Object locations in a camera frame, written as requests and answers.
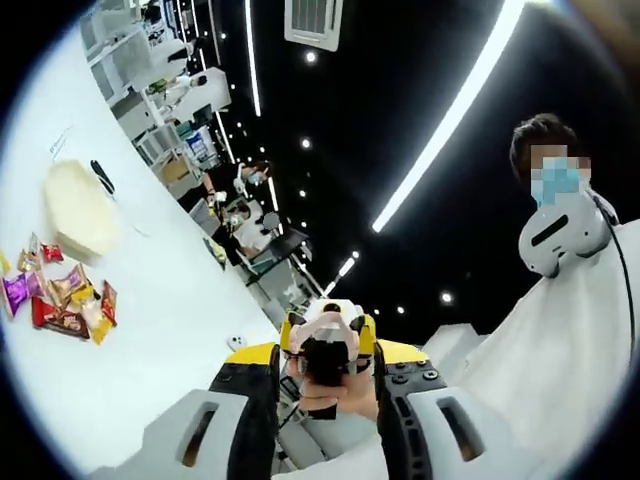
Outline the person's right hand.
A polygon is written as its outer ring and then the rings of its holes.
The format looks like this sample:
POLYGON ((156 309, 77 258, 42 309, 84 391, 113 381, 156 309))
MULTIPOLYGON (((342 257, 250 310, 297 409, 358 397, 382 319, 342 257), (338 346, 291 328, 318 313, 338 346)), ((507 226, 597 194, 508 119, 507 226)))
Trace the person's right hand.
POLYGON ((374 379, 370 369, 355 375, 343 375, 339 386, 325 386, 315 383, 309 376, 298 371, 297 366, 288 362, 286 373, 302 381, 299 407, 307 412, 315 412, 336 406, 338 410, 357 414, 375 421, 378 415, 374 379))

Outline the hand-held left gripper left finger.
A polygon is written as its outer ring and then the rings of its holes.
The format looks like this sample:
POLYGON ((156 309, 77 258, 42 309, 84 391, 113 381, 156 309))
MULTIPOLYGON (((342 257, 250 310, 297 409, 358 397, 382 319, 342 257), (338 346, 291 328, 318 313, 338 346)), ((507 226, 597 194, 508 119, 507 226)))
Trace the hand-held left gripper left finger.
POLYGON ((144 479, 268 479, 278 430, 280 349, 231 354, 207 390, 193 390, 144 431, 144 479))

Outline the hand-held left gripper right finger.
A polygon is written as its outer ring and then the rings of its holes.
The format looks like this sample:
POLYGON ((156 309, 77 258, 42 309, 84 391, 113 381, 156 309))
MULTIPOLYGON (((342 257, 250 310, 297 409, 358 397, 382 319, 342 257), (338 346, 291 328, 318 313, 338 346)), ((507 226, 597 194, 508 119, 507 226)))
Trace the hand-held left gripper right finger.
POLYGON ((508 432, 412 345, 375 343, 378 433, 390 479, 507 479, 508 432))

